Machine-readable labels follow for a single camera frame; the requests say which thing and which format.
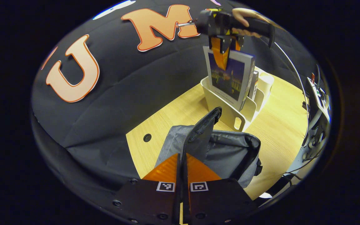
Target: white plastic holder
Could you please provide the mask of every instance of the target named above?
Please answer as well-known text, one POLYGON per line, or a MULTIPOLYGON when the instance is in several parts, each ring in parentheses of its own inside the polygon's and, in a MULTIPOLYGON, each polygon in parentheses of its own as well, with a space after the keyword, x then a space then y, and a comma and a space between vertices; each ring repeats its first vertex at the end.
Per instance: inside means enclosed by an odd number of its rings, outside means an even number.
POLYGON ((224 124, 238 132, 244 132, 254 121, 269 99, 272 90, 274 78, 257 67, 255 67, 255 70, 259 71, 259 80, 257 83, 255 99, 253 101, 251 98, 247 97, 241 111, 236 110, 233 106, 227 103, 227 101, 223 100, 223 98, 211 91, 211 85, 209 84, 208 77, 201 80, 201 86, 204 89, 209 111, 216 107, 222 107, 220 121, 224 122, 224 124), (239 128, 235 127, 237 118, 241 121, 239 128))

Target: human hand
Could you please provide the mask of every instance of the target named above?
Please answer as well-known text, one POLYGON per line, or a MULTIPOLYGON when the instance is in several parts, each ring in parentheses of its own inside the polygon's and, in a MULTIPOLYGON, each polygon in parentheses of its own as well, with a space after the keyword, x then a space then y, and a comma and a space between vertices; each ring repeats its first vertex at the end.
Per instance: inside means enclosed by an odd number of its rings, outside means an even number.
MULTIPOLYGON (((251 9, 234 8, 232 12, 233 12, 234 18, 236 20, 240 21, 240 23, 242 23, 245 27, 249 27, 250 24, 248 23, 247 20, 244 19, 244 17, 257 18, 257 19, 263 20, 263 21, 265 21, 267 23, 270 23, 269 20, 267 20, 263 16, 259 15, 256 11, 251 10, 251 9)), ((257 38, 262 37, 262 35, 257 34, 256 32, 249 32, 247 30, 241 30, 241 29, 233 28, 232 31, 235 32, 235 33, 239 33, 241 35, 254 36, 254 37, 257 37, 257 38)))

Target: table surface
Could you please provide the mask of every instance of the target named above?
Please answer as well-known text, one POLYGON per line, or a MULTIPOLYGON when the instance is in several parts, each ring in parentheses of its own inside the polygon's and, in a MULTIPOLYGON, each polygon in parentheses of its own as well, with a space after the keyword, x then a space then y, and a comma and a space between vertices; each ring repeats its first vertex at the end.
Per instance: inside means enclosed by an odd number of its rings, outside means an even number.
MULTIPOLYGON (((256 199, 273 186, 296 158, 306 132, 303 93, 294 85, 276 77, 267 103, 246 129, 261 140, 259 158, 263 169, 244 188, 256 199)), ((197 84, 126 134, 137 172, 143 178, 156 163, 166 135, 172 126, 194 125, 208 113, 203 87, 197 84), (145 134, 151 134, 144 142, 145 134)), ((232 131, 219 120, 215 130, 232 131)))

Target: book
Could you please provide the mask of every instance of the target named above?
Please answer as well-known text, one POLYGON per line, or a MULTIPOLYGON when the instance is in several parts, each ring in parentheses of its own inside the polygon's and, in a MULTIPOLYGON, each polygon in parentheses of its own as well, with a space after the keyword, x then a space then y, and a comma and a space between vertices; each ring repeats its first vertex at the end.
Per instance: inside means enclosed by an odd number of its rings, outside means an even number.
POLYGON ((251 80, 252 80, 252 84, 251 84, 250 92, 248 93, 248 98, 251 98, 254 101, 256 89, 258 87, 258 80, 259 80, 259 72, 258 71, 254 71, 251 80))
POLYGON ((227 68, 223 70, 216 64, 213 51, 204 46, 209 88, 236 110, 240 111, 248 96, 255 57, 239 51, 230 50, 227 68))

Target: white cable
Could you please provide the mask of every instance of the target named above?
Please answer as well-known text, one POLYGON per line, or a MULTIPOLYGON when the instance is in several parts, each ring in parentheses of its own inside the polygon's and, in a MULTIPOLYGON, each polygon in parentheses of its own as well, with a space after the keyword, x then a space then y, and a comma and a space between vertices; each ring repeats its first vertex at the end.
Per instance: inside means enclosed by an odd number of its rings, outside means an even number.
POLYGON ((274 44, 283 52, 283 54, 287 57, 288 61, 291 63, 292 67, 294 68, 296 74, 298 75, 298 79, 300 80, 300 83, 301 83, 301 87, 302 87, 302 92, 304 94, 304 99, 305 99, 305 103, 306 103, 306 133, 305 133, 305 137, 304 139, 306 138, 306 135, 308 135, 308 127, 309 127, 309 112, 308 112, 308 102, 306 101, 306 95, 305 95, 305 89, 304 89, 304 85, 303 85, 303 82, 301 81, 301 77, 300 77, 300 74, 298 73, 297 69, 295 68, 294 64, 292 63, 292 61, 290 60, 290 58, 288 57, 288 55, 283 51, 283 49, 276 43, 274 42, 274 44))

